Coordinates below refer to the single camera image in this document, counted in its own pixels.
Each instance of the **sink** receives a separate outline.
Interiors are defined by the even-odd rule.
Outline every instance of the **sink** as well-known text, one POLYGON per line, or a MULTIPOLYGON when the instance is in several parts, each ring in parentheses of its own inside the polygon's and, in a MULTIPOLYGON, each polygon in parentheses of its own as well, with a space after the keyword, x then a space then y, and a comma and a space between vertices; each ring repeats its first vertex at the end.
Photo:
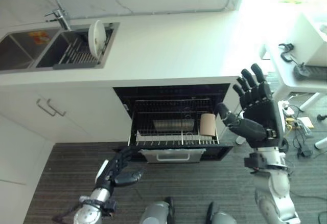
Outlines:
POLYGON ((0 42, 0 71, 26 69, 38 59, 60 28, 8 34, 0 42))
POLYGON ((119 23, 104 24, 107 41, 95 59, 88 46, 89 25, 10 33, 0 42, 0 73, 102 68, 119 23))

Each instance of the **dishwasher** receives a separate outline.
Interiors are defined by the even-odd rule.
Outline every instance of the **dishwasher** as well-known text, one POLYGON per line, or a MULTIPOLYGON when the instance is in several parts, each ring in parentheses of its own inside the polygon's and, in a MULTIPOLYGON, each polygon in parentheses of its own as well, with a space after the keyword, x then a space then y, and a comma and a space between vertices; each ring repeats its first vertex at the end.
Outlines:
POLYGON ((132 119, 133 161, 196 163, 222 160, 232 144, 200 134, 202 114, 215 114, 229 84, 115 87, 132 119))

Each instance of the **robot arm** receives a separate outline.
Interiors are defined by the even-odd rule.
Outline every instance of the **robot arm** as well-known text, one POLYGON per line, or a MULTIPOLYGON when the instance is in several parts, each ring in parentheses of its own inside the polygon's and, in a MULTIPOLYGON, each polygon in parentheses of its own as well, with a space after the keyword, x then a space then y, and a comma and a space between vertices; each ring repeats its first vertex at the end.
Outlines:
POLYGON ((96 176, 91 196, 81 196, 78 204, 67 212, 54 216, 52 220, 66 224, 63 218, 77 209, 74 224, 101 224, 102 217, 112 216, 117 206, 116 201, 110 198, 114 187, 135 184, 143 174, 142 171, 121 173, 127 166, 131 153, 130 148, 124 148, 111 161, 105 160, 96 176))
POLYGON ((240 97, 244 118, 238 118, 220 103, 219 115, 226 126, 239 136, 245 137, 254 153, 244 159, 246 167, 254 170, 256 204, 268 224, 300 224, 290 197, 285 154, 278 146, 283 140, 282 122, 276 103, 264 75, 257 64, 251 69, 252 75, 242 70, 243 77, 233 89, 240 97))

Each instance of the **drawer handle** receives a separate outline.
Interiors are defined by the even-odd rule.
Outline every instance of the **drawer handle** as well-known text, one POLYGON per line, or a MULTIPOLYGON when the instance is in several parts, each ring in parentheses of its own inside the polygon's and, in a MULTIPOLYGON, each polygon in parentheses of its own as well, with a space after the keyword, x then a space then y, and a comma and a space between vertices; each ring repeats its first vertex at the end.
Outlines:
POLYGON ((190 154, 188 153, 188 156, 186 158, 181 159, 161 159, 160 155, 157 154, 157 160, 160 162, 182 162, 182 161, 188 161, 190 160, 190 154))
POLYGON ((43 106, 41 106, 40 105, 40 101, 41 101, 41 99, 38 99, 37 101, 36 101, 36 105, 38 106, 38 107, 40 107, 42 110, 44 110, 46 113, 48 113, 51 117, 54 117, 55 115, 56 115, 56 111, 55 111, 55 113, 51 113, 51 112, 49 112, 47 109, 45 109, 43 106))
POLYGON ((55 114, 58 113, 60 116, 65 116, 66 115, 66 112, 64 111, 63 113, 61 113, 60 111, 58 111, 57 109, 55 109, 51 104, 50 104, 50 101, 51 99, 48 99, 46 104, 52 109, 55 111, 55 114))

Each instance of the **faucet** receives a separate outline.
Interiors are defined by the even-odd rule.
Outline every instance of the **faucet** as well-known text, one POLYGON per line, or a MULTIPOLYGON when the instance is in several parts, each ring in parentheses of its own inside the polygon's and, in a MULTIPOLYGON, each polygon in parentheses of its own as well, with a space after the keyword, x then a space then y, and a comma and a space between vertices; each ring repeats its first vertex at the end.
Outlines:
POLYGON ((58 21, 63 29, 71 31, 72 29, 68 23, 67 12, 63 9, 62 4, 59 0, 56 0, 56 2, 58 4, 59 9, 56 9, 53 12, 46 14, 45 17, 53 14, 56 19, 51 21, 58 21))

